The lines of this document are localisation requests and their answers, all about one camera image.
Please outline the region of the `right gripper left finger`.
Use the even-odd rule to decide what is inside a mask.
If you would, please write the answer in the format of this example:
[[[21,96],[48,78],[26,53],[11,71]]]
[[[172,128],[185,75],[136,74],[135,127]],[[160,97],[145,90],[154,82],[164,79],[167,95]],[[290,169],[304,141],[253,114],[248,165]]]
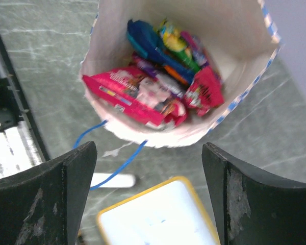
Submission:
[[[96,160],[89,141],[0,179],[0,244],[75,244]]]

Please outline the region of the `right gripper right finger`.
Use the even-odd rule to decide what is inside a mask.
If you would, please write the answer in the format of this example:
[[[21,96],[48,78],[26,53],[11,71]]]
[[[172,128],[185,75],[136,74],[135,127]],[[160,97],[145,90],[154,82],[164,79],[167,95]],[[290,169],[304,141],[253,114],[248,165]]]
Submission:
[[[202,164],[221,244],[306,244],[306,183],[212,143],[202,147]]]

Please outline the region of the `pink snack bag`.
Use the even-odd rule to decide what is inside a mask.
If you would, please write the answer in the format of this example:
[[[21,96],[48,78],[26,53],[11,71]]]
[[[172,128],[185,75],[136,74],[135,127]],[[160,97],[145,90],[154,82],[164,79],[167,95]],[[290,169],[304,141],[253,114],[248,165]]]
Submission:
[[[82,79],[90,92],[149,127],[178,126],[187,118],[181,100],[135,66],[83,75]]]

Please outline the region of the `checkered paper bag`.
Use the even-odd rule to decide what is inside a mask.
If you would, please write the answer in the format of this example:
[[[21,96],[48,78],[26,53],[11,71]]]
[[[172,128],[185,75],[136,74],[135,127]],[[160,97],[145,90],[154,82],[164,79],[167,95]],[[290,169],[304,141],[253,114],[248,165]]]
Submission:
[[[264,1],[100,1],[80,78],[115,136],[178,148],[216,128],[280,48]]]

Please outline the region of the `green yellow candy bag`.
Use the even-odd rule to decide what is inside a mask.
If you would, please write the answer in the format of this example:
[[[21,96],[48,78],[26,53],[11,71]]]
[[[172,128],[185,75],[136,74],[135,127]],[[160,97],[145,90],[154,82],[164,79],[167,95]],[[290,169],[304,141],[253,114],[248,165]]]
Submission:
[[[200,67],[194,61],[189,45],[181,37],[180,30],[168,19],[164,19],[158,27],[158,34],[173,56],[194,73],[200,71]]]

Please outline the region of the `blue snack bag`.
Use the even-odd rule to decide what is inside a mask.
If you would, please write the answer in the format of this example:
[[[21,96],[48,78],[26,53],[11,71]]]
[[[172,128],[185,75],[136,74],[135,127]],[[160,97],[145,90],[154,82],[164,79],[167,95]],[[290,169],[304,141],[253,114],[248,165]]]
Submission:
[[[158,65],[168,65],[174,68],[189,84],[192,83],[195,73],[183,66],[180,61],[167,50],[162,38],[154,28],[142,20],[127,22],[127,38],[134,50],[144,59]]]

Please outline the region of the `purple snack bag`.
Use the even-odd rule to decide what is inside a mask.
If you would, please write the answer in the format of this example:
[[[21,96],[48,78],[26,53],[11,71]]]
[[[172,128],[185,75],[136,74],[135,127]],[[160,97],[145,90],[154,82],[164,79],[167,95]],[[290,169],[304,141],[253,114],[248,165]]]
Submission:
[[[187,31],[181,31],[181,37],[186,41],[188,44],[192,56],[198,66],[200,68],[204,68],[210,65],[208,55],[204,45],[202,44],[201,40],[198,36],[192,35]]]

